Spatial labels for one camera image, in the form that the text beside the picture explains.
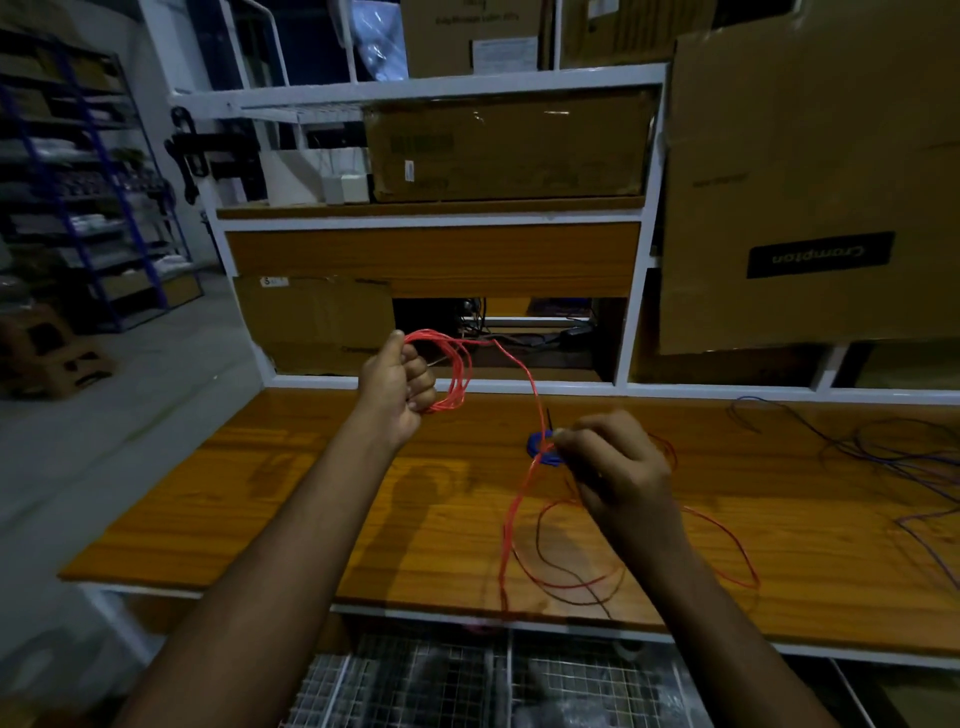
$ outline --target blue wire coil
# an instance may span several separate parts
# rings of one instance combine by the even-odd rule
[[[553,430],[548,429],[546,431],[547,437],[553,436]],[[540,452],[540,433],[534,432],[530,437],[527,438],[527,454],[530,457],[537,457],[537,453]],[[540,462],[543,465],[549,465],[551,468],[559,468],[563,463],[563,459],[560,455],[557,454],[557,451],[552,449],[549,452],[545,452],[543,457],[540,458]]]

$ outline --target person's left arm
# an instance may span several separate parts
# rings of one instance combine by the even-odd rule
[[[323,456],[167,640],[116,726],[277,725],[380,481],[437,398],[434,381],[402,331],[391,334]]]

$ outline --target forearm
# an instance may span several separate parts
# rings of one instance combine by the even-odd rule
[[[119,725],[276,725],[393,459],[376,431],[348,418],[164,646]]]
[[[836,726],[689,543],[653,566],[629,553],[625,562],[673,635],[716,725]]]

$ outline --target hand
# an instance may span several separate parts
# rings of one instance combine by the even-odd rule
[[[689,541],[670,492],[670,466],[640,423],[618,410],[559,429],[553,442],[580,497],[613,549],[649,572],[685,553]]]
[[[384,427],[390,447],[400,449],[420,427],[420,412],[437,400],[436,381],[413,344],[403,343],[403,331],[394,331],[360,370],[354,412]]]

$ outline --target person's right arm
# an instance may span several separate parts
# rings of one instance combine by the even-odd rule
[[[714,724],[836,728],[694,551],[670,468],[639,423],[623,411],[594,415],[553,440],[584,505],[673,635]]]

